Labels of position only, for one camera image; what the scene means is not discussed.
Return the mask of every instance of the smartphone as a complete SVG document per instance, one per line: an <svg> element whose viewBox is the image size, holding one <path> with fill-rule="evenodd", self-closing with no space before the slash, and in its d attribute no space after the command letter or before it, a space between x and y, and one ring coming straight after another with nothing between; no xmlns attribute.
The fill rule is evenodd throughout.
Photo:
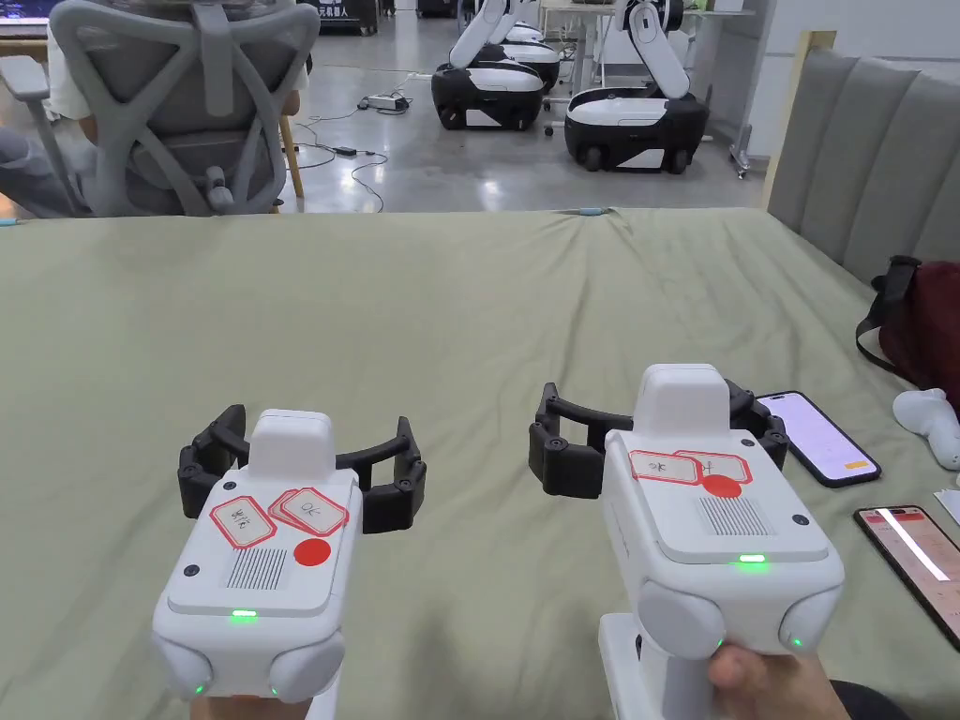
<svg viewBox="0 0 960 720"><path fill-rule="evenodd" d="M915 505L858 510L853 519L960 652L960 548Z"/></svg>
<svg viewBox="0 0 960 720"><path fill-rule="evenodd" d="M783 419L790 450L817 482L828 488L876 480L880 466L803 393L758 397Z"/></svg>

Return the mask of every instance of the red and white label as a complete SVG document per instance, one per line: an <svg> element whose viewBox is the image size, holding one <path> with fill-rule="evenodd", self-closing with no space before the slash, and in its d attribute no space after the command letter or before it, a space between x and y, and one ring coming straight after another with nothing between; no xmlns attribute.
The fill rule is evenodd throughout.
<svg viewBox="0 0 960 720"><path fill-rule="evenodd" d="M253 547L276 534L276 525L249 495L218 505L210 511L210 517L238 550Z"/></svg>
<svg viewBox="0 0 960 720"><path fill-rule="evenodd" d="M634 450L630 453L634 479L661 480L665 483L696 485L701 479L700 464L693 458Z"/></svg>
<svg viewBox="0 0 960 720"><path fill-rule="evenodd" d="M278 498L277 498L276 500L274 500L274 502L271 504L270 509L267 511L267 513L268 513L268 514L270 515L270 517L272 517L274 520L279 520L280 522L284 522L284 523L286 523L287 525L291 525L291 526L297 528L298 530L302 530L304 533L310 533L311 535L315 535L315 533L314 533L310 528L308 528L306 525L304 525L302 522L300 522L299 520L293 519L292 517L289 517L288 515L286 515L286 513L284 513L284 512L283 512L283 509L280 507L281 504L283 503L283 501L286 500L288 497L290 497L290 495L294 494L295 492L297 492L297 491L296 491L296 490L288 490L288 491L285 492L283 495L281 495L280 497L278 497Z"/></svg>
<svg viewBox="0 0 960 720"><path fill-rule="evenodd" d="M313 488L303 488L282 497L278 507L285 516L320 538L333 535L349 520L347 508L337 505Z"/></svg>
<svg viewBox="0 0 960 720"><path fill-rule="evenodd" d="M698 452L696 450L677 450L677 455L693 458L703 467L703 474L726 475L741 485L754 481L750 474L750 465L739 455L726 455L722 452Z"/></svg>

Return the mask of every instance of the chair armrest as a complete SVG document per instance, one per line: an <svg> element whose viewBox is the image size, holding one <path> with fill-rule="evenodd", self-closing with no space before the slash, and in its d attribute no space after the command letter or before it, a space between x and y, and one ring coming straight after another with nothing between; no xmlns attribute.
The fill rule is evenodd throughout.
<svg viewBox="0 0 960 720"><path fill-rule="evenodd" d="M50 84L40 63L25 55L0 58L0 79L10 89L11 95L21 103L46 100L50 97Z"/></svg>

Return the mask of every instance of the phone screen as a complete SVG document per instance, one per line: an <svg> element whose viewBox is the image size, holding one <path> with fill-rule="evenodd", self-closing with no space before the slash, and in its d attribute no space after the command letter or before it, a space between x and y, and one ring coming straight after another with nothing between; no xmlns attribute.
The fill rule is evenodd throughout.
<svg viewBox="0 0 960 720"><path fill-rule="evenodd" d="M861 526L898 565L955 638L960 638L960 550L923 509L861 510Z"/></svg>
<svg viewBox="0 0 960 720"><path fill-rule="evenodd" d="M757 400L783 419L790 444L828 480L877 474L879 468L874 461L800 393L783 393Z"/></svg>

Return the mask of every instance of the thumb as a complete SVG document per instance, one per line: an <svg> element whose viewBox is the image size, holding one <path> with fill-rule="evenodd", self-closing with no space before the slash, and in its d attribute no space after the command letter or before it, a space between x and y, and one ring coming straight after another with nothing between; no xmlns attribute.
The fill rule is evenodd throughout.
<svg viewBox="0 0 960 720"><path fill-rule="evenodd" d="M717 651L710 661L708 674L710 682L720 690L755 695L767 685L767 666L763 658L732 645Z"/></svg>

